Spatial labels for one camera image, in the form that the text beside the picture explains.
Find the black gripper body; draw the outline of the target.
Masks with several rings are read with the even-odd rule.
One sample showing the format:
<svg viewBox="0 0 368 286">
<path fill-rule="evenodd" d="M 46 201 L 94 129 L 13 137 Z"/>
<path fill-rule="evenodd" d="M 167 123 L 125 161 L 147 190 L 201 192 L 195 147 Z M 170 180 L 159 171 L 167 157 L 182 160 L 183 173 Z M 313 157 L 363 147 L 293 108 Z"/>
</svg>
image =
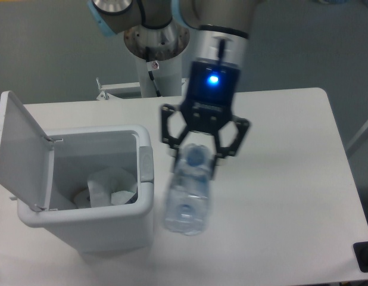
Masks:
<svg viewBox="0 0 368 286">
<path fill-rule="evenodd" d="M 240 69 L 194 61 L 180 112 L 190 131 L 214 135 L 232 119 Z"/>
</svg>

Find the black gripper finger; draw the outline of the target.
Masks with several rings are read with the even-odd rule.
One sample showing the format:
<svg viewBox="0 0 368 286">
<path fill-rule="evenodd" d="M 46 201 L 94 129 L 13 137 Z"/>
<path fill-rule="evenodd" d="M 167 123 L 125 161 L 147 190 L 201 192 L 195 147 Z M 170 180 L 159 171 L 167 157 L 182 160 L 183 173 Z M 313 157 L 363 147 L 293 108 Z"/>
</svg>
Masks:
<svg viewBox="0 0 368 286">
<path fill-rule="evenodd" d="M 176 114 L 180 113 L 184 120 L 184 125 L 180 134 L 174 136 L 171 132 L 171 118 Z M 179 161 L 180 146 L 184 139 L 191 131 L 188 125 L 188 106 L 185 102 L 180 105 L 163 104 L 160 107 L 160 119 L 161 119 L 161 142 L 169 147 L 170 155 L 173 157 L 174 162 Z"/>
<path fill-rule="evenodd" d="M 230 140 L 228 145 L 222 146 L 220 134 L 222 128 L 214 130 L 211 133 L 214 142 L 214 154 L 211 162 L 211 180 L 215 180 L 217 166 L 222 160 L 228 157 L 237 156 L 243 140 L 247 136 L 248 131 L 251 127 L 251 122 L 248 119 L 238 116 L 232 116 L 229 123 L 233 123 L 235 132 L 234 137 Z"/>
</svg>

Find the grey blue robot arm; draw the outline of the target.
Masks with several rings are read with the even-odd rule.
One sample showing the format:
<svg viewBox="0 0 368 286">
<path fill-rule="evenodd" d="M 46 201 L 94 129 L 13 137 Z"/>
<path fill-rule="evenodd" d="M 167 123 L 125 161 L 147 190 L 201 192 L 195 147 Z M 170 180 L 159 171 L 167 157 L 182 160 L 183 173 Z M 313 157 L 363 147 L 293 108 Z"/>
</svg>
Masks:
<svg viewBox="0 0 368 286">
<path fill-rule="evenodd" d="M 88 1 L 105 36 L 122 34 L 144 98 L 164 104 L 161 141 L 179 158 L 190 132 L 210 135 L 210 168 L 237 155 L 250 122 L 232 113 L 233 96 L 258 1 Z"/>
</svg>

